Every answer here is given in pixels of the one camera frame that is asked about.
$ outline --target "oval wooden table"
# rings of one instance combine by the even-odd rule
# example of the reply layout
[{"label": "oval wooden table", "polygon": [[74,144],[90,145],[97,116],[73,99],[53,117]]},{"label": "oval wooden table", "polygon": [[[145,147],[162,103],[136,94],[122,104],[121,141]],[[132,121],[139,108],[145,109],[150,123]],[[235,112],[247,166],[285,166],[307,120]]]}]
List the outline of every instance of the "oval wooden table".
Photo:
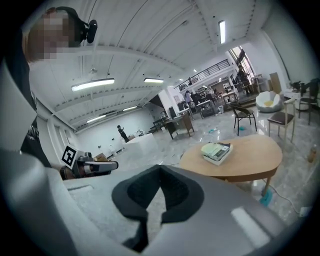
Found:
[{"label": "oval wooden table", "polygon": [[265,135],[249,135],[245,137],[221,141],[231,143],[233,150],[220,166],[206,161],[199,143],[189,148],[180,159],[180,167],[197,174],[202,174],[228,182],[247,182],[267,179],[262,192],[264,196],[282,161],[282,151],[278,144]]}]

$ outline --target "cable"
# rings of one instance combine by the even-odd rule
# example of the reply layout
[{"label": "cable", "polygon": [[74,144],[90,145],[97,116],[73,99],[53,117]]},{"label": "cable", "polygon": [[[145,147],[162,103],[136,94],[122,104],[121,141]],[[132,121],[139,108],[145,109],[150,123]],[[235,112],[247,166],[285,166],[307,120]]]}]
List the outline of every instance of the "cable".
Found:
[{"label": "cable", "polygon": [[281,198],[289,201],[290,204],[292,205],[292,208],[293,208],[293,210],[295,211],[295,213],[298,214],[298,215],[300,215],[300,212],[296,210],[296,208],[295,208],[295,206],[294,206],[294,203],[293,203],[289,198],[287,198],[287,197],[279,194],[279,192],[276,190],[276,188],[275,188],[274,186],[272,186],[272,185],[270,185],[270,184],[269,184],[269,186],[270,186],[271,188],[273,188],[273,190],[276,192],[276,194],[277,194],[279,197],[281,197]]}]

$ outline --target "black chair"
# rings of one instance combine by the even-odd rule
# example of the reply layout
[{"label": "black chair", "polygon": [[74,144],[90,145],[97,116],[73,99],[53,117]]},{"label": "black chair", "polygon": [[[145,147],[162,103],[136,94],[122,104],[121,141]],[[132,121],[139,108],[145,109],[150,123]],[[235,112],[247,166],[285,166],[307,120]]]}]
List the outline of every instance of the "black chair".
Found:
[{"label": "black chair", "polygon": [[[312,110],[312,105],[317,106],[318,112],[319,112],[319,117],[320,117],[320,109],[318,106],[318,92],[319,92],[319,79],[313,79],[311,82],[307,84],[302,84],[301,85],[301,98],[299,101],[299,118],[300,118],[300,105],[309,105],[309,121],[308,125],[310,125],[310,119],[311,119],[311,110]],[[303,94],[307,91],[307,88],[309,88],[309,98],[302,98]]]},{"label": "black chair", "polygon": [[239,121],[242,120],[243,118],[249,118],[250,125],[251,125],[251,115],[254,119],[255,131],[257,131],[256,117],[254,115],[253,110],[246,109],[237,103],[229,103],[228,105],[232,108],[235,115],[233,128],[236,128],[236,120],[238,121],[238,134],[237,134],[238,136],[239,136]]}]

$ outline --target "table leg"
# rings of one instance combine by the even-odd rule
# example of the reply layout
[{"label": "table leg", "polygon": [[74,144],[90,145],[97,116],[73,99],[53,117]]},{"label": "table leg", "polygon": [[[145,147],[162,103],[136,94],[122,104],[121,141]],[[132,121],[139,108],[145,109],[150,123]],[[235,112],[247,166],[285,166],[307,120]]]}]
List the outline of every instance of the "table leg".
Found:
[{"label": "table leg", "polygon": [[270,181],[271,181],[271,177],[268,177],[268,178],[266,179],[266,184],[265,184],[264,189],[263,189],[263,191],[262,191],[262,196],[263,196],[263,197],[264,197],[264,196],[266,195],[266,193],[267,193],[267,190],[268,190]]}]

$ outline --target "white chair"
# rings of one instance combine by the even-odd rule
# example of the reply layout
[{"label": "white chair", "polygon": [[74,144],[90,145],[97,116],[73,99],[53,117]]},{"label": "white chair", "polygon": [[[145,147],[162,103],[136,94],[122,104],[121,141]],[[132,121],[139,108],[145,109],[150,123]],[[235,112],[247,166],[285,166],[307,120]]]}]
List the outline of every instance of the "white chair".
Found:
[{"label": "white chair", "polygon": [[279,94],[274,91],[264,91],[255,98],[255,105],[260,112],[271,113],[280,111],[283,103]]},{"label": "white chair", "polygon": [[[269,136],[270,136],[270,126],[271,123],[278,126],[278,136],[280,132],[280,127],[284,127],[284,142],[283,142],[283,150],[286,146],[286,138],[287,138],[287,128],[288,126],[293,123],[292,127],[292,136],[291,136],[291,143],[294,139],[295,133],[295,122],[296,122],[296,108],[295,108],[295,98],[288,99],[284,102],[284,112],[277,112],[273,114],[270,118],[268,118],[269,122]],[[287,106],[291,104],[293,108],[293,114],[289,114],[287,110]]]}]

